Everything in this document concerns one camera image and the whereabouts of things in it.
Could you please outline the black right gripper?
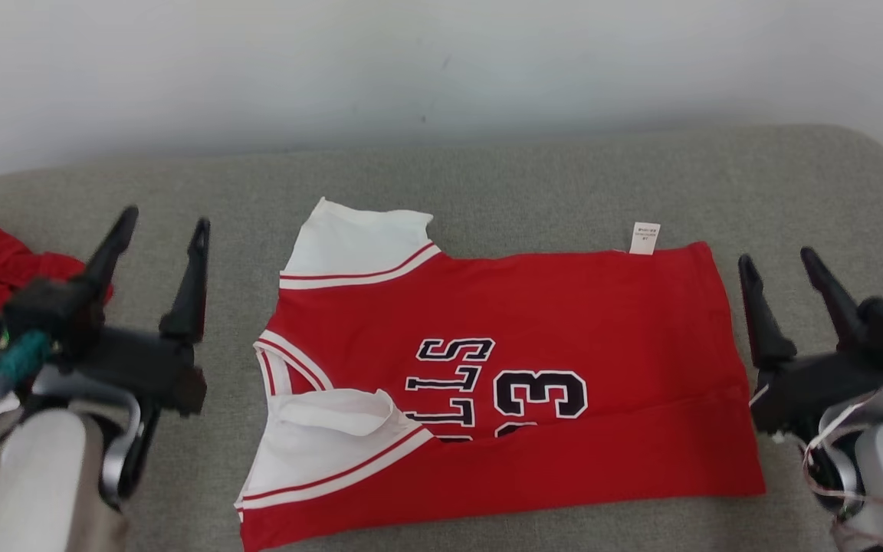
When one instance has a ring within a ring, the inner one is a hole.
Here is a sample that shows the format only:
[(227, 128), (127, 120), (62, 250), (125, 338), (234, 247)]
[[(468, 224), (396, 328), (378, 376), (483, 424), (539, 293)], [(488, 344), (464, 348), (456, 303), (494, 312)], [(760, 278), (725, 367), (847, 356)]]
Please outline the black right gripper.
[(767, 303), (753, 259), (739, 257), (751, 363), (758, 369), (750, 413), (756, 430), (766, 434), (794, 429), (831, 406), (883, 387), (883, 356), (851, 350), (858, 348), (865, 332), (858, 304), (813, 248), (802, 247), (799, 254), (813, 289), (824, 301), (838, 338), (836, 349), (844, 352), (795, 357), (798, 350)]

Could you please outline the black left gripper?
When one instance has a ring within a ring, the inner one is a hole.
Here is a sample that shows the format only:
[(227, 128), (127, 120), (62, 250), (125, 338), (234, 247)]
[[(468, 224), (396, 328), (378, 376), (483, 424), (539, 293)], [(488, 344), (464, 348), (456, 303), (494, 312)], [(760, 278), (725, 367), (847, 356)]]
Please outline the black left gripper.
[[(120, 256), (136, 231), (138, 207), (127, 206), (112, 224), (84, 271), (71, 280), (78, 297), (104, 303)], [(171, 310), (159, 322), (159, 335), (105, 327), (94, 345), (77, 356), (54, 356), (61, 373), (78, 373), (89, 380), (153, 399), (157, 406), (181, 416), (200, 415), (207, 393), (193, 348), (205, 334), (211, 223), (199, 219), (187, 247), (187, 265)]]

